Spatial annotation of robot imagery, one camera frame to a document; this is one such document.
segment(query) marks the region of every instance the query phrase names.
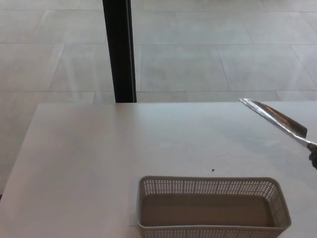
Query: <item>tiled floor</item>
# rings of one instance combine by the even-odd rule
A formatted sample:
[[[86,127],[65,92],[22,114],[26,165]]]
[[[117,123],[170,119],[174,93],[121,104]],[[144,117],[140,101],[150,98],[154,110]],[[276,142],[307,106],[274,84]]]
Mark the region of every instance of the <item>tiled floor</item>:
[[[131,4],[139,102],[317,100],[317,0]],[[0,0],[0,193],[50,102],[114,102],[102,0]]]

